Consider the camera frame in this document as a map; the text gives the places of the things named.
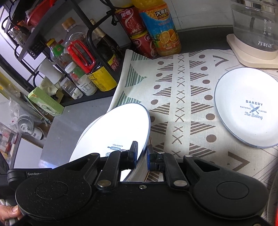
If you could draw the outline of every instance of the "gray countertop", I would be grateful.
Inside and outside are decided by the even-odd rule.
[[[205,49],[230,49],[226,36],[231,33],[232,27],[179,32],[182,53]],[[111,100],[112,97],[107,97],[65,107],[63,114],[53,120],[41,160],[54,166],[68,163],[82,132],[91,122],[106,113]]]

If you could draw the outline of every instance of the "white plate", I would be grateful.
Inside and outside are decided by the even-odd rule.
[[[141,104],[124,104],[112,109],[92,122],[82,133],[71,155],[70,162],[91,153],[109,156],[115,150],[129,150],[133,141],[138,142],[139,159],[150,135],[150,115]],[[130,170],[121,172],[121,181]]]
[[[214,92],[215,106],[226,128],[257,148],[278,143],[278,82],[254,68],[224,74]]]

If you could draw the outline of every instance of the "light green box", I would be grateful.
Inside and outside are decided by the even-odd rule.
[[[39,87],[36,87],[31,93],[29,93],[28,98],[52,116],[58,116],[63,113],[64,107]]]

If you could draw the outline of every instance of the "human hand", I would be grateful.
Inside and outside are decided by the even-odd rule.
[[[0,205],[0,221],[5,224],[5,220],[10,218],[21,218],[22,214],[18,208],[18,206],[5,206]]]

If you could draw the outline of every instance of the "fan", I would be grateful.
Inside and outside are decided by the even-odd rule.
[[[29,115],[19,116],[16,128],[18,132],[23,135],[31,135],[38,140],[42,140],[44,138],[43,131],[39,127],[34,127],[34,122]]]

